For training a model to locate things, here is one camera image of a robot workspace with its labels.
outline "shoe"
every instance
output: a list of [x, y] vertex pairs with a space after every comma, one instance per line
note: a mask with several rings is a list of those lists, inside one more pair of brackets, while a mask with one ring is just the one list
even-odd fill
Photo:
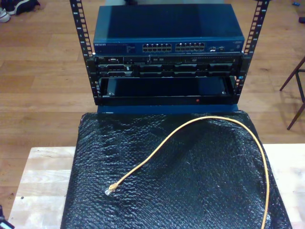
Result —
[[10, 20], [10, 15], [0, 7], [0, 22], [7, 22]]
[[35, 6], [40, 6], [37, 0], [15, 0], [15, 14], [19, 15], [23, 12], [34, 10]]
[[6, 11], [9, 15], [15, 14], [15, 7], [14, 7], [13, 0], [2, 0], [2, 1], [1, 1], [1, 7], [2, 7], [3, 9], [5, 9], [5, 11]]

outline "blue box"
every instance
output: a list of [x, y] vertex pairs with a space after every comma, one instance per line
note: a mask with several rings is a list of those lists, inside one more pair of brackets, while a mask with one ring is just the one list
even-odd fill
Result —
[[241, 52], [244, 36], [230, 4], [101, 6], [96, 55]]

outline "ethernet cable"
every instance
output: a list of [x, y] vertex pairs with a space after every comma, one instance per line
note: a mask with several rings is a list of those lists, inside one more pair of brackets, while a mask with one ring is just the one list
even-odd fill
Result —
[[266, 158], [264, 155], [264, 151], [262, 148], [262, 145], [260, 144], [260, 142], [258, 141], [258, 139], [256, 138], [256, 136], [253, 134], [253, 132], [246, 127], [244, 124], [242, 124], [241, 122], [235, 120], [235, 119], [231, 119], [231, 118], [226, 118], [226, 117], [221, 117], [221, 116], [204, 116], [204, 117], [199, 117], [199, 118], [195, 118], [192, 119], [184, 124], [182, 124], [181, 126], [179, 126], [178, 128], [176, 128], [174, 131], [172, 131], [162, 142], [161, 144], [142, 162], [140, 163], [138, 166], [136, 166], [135, 168], [133, 168], [132, 170], [130, 170], [126, 175], [124, 175], [118, 182], [112, 184], [109, 186], [109, 188], [105, 191], [106, 195], [110, 195], [130, 174], [132, 174], [134, 171], [136, 171], [137, 169], [139, 169], [141, 166], [143, 166], [146, 162], [149, 161], [149, 159], [152, 158], [152, 156], [164, 145], [164, 143], [171, 137], [173, 136], [178, 130], [182, 129], [183, 127], [185, 127], [186, 125], [189, 125], [190, 123], [199, 121], [199, 120], [204, 120], [204, 119], [221, 119], [221, 120], [225, 120], [225, 121], [229, 121], [235, 124], [238, 124], [240, 126], [242, 126], [246, 131], [249, 132], [249, 134], [252, 136], [252, 138], [254, 139], [254, 141], [256, 142], [259, 151], [261, 153], [262, 156], [262, 160], [263, 160], [263, 164], [264, 164], [264, 172], [265, 172], [265, 177], [266, 177], [266, 199], [265, 199], [265, 209], [264, 209], [264, 216], [263, 216], [263, 221], [262, 221], [262, 227], [261, 229], [264, 229], [265, 227], [265, 223], [266, 223], [266, 218], [267, 218], [267, 213], [268, 213], [268, 203], [269, 203], [269, 192], [270, 192], [270, 184], [269, 184], [269, 174], [268, 174], [268, 168], [267, 168], [267, 163], [266, 163]]

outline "network equipment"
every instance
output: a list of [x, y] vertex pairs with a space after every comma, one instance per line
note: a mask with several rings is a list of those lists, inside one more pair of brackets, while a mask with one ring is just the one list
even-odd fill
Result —
[[200, 105], [238, 103], [269, 0], [245, 45], [228, 4], [100, 7], [94, 51], [81, 0], [70, 3], [96, 105]]
[[230, 4], [100, 7], [97, 55], [241, 52], [244, 36]]

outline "white sneaker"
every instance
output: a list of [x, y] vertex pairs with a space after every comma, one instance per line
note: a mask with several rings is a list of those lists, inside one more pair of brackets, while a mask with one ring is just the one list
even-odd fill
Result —
[[7, 22], [10, 20], [10, 15], [0, 7], [0, 22]]

